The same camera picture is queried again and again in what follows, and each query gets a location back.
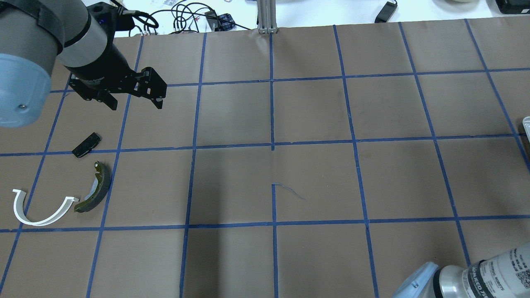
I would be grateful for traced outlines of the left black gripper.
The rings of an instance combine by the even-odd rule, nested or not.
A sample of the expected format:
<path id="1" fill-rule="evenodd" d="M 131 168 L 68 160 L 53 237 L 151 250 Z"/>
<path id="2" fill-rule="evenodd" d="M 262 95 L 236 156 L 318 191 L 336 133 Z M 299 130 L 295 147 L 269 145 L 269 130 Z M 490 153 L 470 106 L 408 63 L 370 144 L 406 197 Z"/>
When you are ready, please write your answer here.
<path id="1" fill-rule="evenodd" d="M 117 110 L 118 102 L 111 93 L 127 93 L 149 99 L 159 110 L 163 108 L 167 93 L 167 83 L 152 67 L 143 68 L 139 72 L 129 70 L 116 76 L 106 75 L 94 80 L 82 80 L 74 76 L 69 81 L 69 87 L 84 99 L 95 99 L 98 96 L 98 102 L 113 111 Z"/>

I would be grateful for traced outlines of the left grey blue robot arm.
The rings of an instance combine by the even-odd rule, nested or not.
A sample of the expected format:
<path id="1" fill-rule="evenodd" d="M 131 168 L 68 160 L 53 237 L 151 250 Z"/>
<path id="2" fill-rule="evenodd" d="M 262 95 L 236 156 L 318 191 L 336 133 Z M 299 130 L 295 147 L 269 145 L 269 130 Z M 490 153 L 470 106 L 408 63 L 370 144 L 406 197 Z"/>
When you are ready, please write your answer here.
<path id="1" fill-rule="evenodd" d="M 113 0 L 86 6 L 81 0 L 2 0 L 2 127 L 35 122 L 51 92 L 55 62 L 71 73 L 68 86 L 82 99 L 117 109 L 116 93 L 127 93 L 163 107 L 167 83 L 152 68 L 134 71 L 114 45 L 114 34 L 158 22 Z"/>

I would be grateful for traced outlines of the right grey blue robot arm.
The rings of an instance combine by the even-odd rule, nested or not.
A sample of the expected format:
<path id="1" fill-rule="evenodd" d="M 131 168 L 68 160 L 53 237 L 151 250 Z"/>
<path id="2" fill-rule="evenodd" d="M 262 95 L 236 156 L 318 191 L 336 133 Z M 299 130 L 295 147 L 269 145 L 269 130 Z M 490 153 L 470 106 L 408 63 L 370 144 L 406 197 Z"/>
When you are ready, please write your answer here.
<path id="1" fill-rule="evenodd" d="M 392 295 L 394 298 L 528 298 L 530 244 L 481 260 L 464 269 L 426 262 Z"/>

